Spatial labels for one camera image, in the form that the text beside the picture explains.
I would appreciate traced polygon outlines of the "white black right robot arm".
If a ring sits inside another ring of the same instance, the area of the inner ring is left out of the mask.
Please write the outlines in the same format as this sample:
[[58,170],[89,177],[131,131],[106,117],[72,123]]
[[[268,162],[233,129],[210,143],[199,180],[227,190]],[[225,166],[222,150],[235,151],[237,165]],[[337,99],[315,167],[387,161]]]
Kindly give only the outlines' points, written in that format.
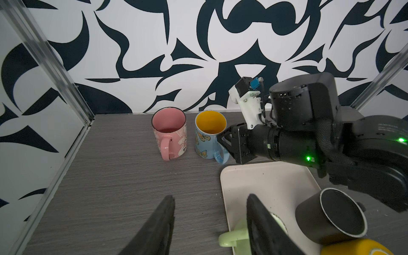
[[269,89],[272,110],[258,78],[231,89],[245,122],[217,141],[238,164],[257,157],[312,167],[332,184],[365,193],[394,211],[408,209],[408,123],[387,115],[364,117],[341,106],[335,78],[324,72],[286,79]]

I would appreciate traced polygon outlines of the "pink ghost pattern mug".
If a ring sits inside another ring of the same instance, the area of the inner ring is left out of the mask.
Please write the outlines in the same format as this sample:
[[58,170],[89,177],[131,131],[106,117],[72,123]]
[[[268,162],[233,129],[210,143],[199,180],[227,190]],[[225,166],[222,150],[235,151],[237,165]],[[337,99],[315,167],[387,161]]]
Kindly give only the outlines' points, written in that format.
[[187,118],[176,107],[165,107],[152,117],[154,136],[164,161],[181,157],[187,151]]

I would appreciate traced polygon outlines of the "blue butterfly mug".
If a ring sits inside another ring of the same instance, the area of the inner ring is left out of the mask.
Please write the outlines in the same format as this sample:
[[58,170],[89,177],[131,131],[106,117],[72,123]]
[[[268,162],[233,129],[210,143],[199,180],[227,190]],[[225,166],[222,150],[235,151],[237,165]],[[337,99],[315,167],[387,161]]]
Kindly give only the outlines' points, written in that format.
[[217,135],[227,126],[224,115],[216,111],[200,112],[195,118],[195,151],[204,159],[214,159],[224,165],[229,160],[228,151],[218,142]]

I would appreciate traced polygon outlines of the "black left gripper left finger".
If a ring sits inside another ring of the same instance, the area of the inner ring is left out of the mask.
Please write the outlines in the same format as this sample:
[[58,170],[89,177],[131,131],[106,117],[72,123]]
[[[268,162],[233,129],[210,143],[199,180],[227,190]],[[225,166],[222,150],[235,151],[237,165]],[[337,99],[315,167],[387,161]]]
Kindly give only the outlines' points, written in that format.
[[167,195],[120,255],[168,255],[174,229],[175,199]]

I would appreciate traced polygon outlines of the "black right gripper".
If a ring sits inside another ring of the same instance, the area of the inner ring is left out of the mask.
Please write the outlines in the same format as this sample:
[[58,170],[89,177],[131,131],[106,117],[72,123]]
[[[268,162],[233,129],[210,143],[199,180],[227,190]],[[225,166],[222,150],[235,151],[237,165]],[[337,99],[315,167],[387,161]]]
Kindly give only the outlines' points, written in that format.
[[218,134],[217,141],[241,165],[257,157],[301,166],[319,165],[317,142],[311,132],[288,131],[263,124],[250,130],[241,123]]

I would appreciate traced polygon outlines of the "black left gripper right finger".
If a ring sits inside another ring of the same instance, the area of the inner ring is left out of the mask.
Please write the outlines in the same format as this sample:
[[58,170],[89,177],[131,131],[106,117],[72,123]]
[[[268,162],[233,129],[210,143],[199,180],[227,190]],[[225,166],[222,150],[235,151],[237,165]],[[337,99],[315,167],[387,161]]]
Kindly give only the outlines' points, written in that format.
[[255,194],[248,196],[246,209],[253,255],[304,255]]

